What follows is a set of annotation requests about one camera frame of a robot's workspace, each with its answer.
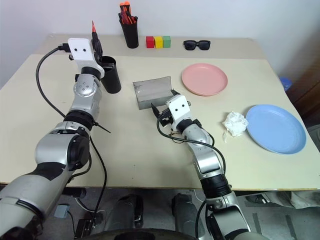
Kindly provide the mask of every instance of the pen holder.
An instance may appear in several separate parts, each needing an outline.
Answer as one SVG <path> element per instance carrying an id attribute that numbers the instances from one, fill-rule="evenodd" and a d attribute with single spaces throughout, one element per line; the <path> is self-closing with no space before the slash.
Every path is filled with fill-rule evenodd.
<path id="1" fill-rule="evenodd" d="M 123 24 L 120 22 L 126 45 L 130 49 L 135 49 L 139 46 L 137 23 L 138 20 L 133 24 Z"/>
<path id="2" fill-rule="evenodd" d="M 101 66 L 104 69 L 104 77 L 101 82 L 105 90 L 110 94 L 116 94 L 121 90 L 116 60 L 110 56 L 102 56 Z"/>

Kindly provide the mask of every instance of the blue object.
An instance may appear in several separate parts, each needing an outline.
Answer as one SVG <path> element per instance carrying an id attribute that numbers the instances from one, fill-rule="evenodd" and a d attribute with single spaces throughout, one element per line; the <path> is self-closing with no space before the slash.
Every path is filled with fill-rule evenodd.
<path id="1" fill-rule="evenodd" d="M 306 132 L 291 113 L 274 105 L 261 104 L 246 114 L 247 130 L 261 147 L 278 154 L 295 154 L 306 145 Z"/>
<path id="2" fill-rule="evenodd" d="M 286 92 L 292 86 L 292 81 L 283 76 L 279 77 L 279 79 L 283 85 L 284 91 Z"/>
<path id="3" fill-rule="evenodd" d="M 69 204 L 59 204 L 58 206 L 56 206 L 54 216 L 59 219 L 65 219 L 67 217 L 69 208 Z"/>

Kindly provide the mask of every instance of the white wall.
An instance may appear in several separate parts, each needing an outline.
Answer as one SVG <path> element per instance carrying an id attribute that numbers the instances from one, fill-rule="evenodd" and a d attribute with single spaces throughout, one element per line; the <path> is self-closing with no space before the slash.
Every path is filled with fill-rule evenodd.
<path id="1" fill-rule="evenodd" d="M 0 87 L 49 33 L 121 34 L 121 0 L 0 0 Z M 318 51 L 320 0 L 131 0 L 140 35 L 257 40 L 279 75 L 296 79 Z"/>

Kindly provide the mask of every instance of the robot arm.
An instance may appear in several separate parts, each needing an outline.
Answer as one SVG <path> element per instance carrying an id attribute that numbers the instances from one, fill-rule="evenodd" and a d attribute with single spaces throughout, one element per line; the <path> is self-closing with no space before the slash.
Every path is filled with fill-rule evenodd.
<path id="1" fill-rule="evenodd" d="M 90 157 L 90 131 L 99 114 L 100 78 L 105 72 L 95 61 L 88 39 L 71 38 L 68 45 L 81 70 L 73 88 L 74 101 L 63 122 L 37 144 L 36 169 L 0 192 L 0 239 L 36 238 L 73 172 Z"/>
<path id="2" fill-rule="evenodd" d="M 206 216 L 208 231 L 217 240 L 265 240 L 263 236 L 250 232 L 250 227 L 215 152 L 217 149 L 214 150 L 211 146 L 211 136 L 201 127 L 198 120 L 192 121 L 186 97 L 174 90 L 172 93 L 174 97 L 166 102 L 168 107 L 166 110 L 160 113 L 154 106 L 152 110 L 158 118 L 157 129 L 163 136 L 169 137 L 160 130 L 159 123 L 162 126 L 171 124 L 171 128 L 179 131 L 189 146 L 205 194 L 209 212 Z"/>

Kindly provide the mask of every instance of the crumpled tissue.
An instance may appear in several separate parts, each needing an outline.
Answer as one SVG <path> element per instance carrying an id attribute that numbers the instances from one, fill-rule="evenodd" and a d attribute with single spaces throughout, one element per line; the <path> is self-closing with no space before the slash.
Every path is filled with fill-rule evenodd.
<path id="1" fill-rule="evenodd" d="M 222 136 L 223 141 L 227 143 L 226 138 L 228 132 L 230 132 L 233 137 L 241 136 L 247 129 L 248 124 L 247 119 L 245 119 L 245 116 L 241 113 L 234 111 L 230 112 L 223 122 L 223 125 L 226 128 L 226 131 Z"/>

